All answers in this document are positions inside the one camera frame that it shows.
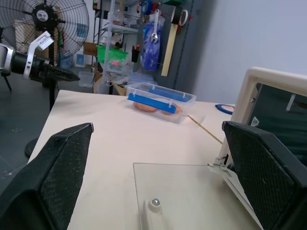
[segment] plastic bin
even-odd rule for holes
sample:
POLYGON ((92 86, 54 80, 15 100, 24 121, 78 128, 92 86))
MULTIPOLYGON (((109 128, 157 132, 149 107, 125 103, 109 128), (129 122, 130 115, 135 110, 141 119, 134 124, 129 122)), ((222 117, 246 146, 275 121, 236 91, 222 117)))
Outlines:
MULTIPOLYGON (((106 47, 105 46, 97 46, 97 56, 98 61, 101 63, 105 62, 105 55, 106 55, 106 47)), ((120 51, 117 49, 110 48, 108 61, 111 62, 115 61, 124 61, 127 58, 128 52, 120 51)))
POLYGON ((94 73, 90 72, 79 72, 79 86, 80 87, 92 87, 93 86, 93 79, 94 79, 94 73))
POLYGON ((128 74, 128 85, 130 84, 136 84, 141 82, 151 83, 154 85, 157 85, 157 83, 154 81, 154 78, 151 75, 144 74, 144 73, 129 73, 128 74))
POLYGON ((189 115, 196 101, 195 95, 145 82, 127 85, 126 88, 128 100, 132 101, 130 108, 177 124, 189 115), (154 107, 156 111, 143 112, 135 108, 133 102, 154 107))

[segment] pink object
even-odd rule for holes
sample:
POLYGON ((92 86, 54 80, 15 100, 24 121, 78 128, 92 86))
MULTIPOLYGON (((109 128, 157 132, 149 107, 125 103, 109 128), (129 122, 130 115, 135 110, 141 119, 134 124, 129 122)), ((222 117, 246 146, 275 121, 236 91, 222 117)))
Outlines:
POLYGON ((120 63, 118 61, 112 61, 111 64, 114 66, 120 66, 120 63))

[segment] pegboard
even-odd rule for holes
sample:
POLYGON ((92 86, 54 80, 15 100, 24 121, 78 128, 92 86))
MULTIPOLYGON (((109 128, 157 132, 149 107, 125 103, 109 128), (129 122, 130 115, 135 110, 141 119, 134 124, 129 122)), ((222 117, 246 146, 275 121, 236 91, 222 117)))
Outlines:
MULTIPOLYGON (((180 28, 180 32, 176 35, 168 76, 161 76, 163 67, 162 64, 159 64, 158 70, 156 71, 145 70, 140 64, 140 58, 138 63, 134 65, 134 72, 139 71, 152 75, 155 81, 161 86, 176 90, 183 89, 185 82, 189 80, 187 67, 190 56, 192 55, 193 42, 195 33, 197 32, 198 20, 200 18, 199 9, 201 9, 202 2, 202 0, 183 0, 183 2, 180 4, 180 7, 182 7, 183 10, 187 10, 189 12, 189 17, 191 17, 191 20, 188 20, 187 23, 180 28)), ((173 8, 173 6, 165 4, 162 4, 159 7, 159 10, 162 11, 162 16, 165 18, 164 26, 161 31, 159 63, 164 62, 173 8)), ((137 43, 141 45, 141 50, 143 45, 143 29, 144 23, 140 22, 137 43)))

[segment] gray wall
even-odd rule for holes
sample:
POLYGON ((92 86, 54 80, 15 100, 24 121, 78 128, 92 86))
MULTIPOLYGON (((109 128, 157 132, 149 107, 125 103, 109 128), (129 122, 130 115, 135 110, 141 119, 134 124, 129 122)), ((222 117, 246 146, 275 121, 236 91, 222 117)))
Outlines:
POLYGON ((307 75, 307 1, 206 0, 185 91, 235 103, 252 66, 307 75))

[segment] screw head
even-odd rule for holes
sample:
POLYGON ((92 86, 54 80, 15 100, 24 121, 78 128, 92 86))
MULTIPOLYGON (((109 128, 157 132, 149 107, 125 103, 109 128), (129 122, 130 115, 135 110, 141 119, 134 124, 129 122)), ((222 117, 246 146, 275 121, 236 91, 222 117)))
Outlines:
POLYGON ((152 204, 154 206, 159 206, 160 205, 160 201, 157 198, 155 198, 155 199, 152 200, 152 204))

